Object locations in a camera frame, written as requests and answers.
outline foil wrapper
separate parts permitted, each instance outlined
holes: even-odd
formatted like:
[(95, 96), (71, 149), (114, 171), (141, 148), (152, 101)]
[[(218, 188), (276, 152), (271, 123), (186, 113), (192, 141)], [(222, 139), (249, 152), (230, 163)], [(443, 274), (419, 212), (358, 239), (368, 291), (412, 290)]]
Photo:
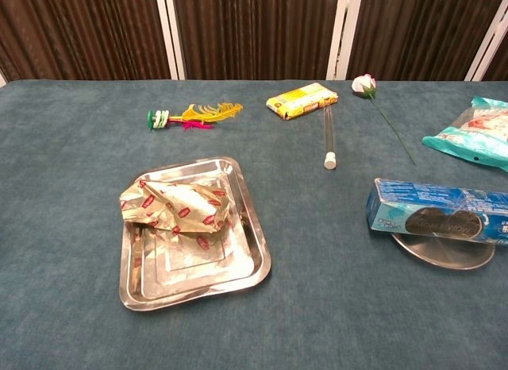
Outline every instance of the foil wrapper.
[(120, 196), (121, 215), (178, 233), (215, 233), (225, 223), (229, 199), (224, 189), (196, 184), (135, 182)]

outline square metal tray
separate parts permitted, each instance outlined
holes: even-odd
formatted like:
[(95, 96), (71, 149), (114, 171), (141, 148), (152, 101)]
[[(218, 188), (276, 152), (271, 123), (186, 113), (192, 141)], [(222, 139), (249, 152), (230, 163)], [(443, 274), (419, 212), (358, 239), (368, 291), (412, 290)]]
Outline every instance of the square metal tray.
[(252, 287), (270, 272), (271, 258), (240, 165), (229, 157), (152, 169), (144, 179), (198, 183), (225, 189), (228, 225), (220, 232), (175, 236), (171, 231), (125, 222), (120, 299), (146, 311), (207, 295)]

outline silver round plate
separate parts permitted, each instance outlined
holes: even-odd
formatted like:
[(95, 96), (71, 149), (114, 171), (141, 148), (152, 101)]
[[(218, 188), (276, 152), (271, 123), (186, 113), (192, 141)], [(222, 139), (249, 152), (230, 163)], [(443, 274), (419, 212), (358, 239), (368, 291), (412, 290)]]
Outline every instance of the silver round plate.
[(392, 233), (404, 249), (420, 259), (443, 268), (475, 269), (489, 261), (495, 252), (494, 245), (458, 241), (443, 237), (423, 237)]

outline printed wrapper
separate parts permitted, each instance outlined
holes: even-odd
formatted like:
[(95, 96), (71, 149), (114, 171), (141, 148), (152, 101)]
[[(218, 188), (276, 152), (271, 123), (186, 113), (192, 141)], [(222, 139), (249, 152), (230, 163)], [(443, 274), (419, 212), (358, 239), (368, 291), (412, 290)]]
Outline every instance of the printed wrapper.
[(312, 83), (274, 98), (269, 98), (267, 107), (282, 119), (289, 120), (333, 104), (338, 101), (338, 98), (336, 92), (324, 88), (319, 83)]
[(214, 233), (225, 223), (229, 199), (224, 189), (191, 184), (137, 181), (120, 196), (124, 221), (173, 233)]

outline oreo box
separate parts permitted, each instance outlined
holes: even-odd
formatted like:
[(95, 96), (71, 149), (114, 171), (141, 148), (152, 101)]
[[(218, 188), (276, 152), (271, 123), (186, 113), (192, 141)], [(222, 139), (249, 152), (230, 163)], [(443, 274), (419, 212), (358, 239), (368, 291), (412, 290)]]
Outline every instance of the oreo box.
[(508, 245), (508, 194), (376, 178), (371, 229)]

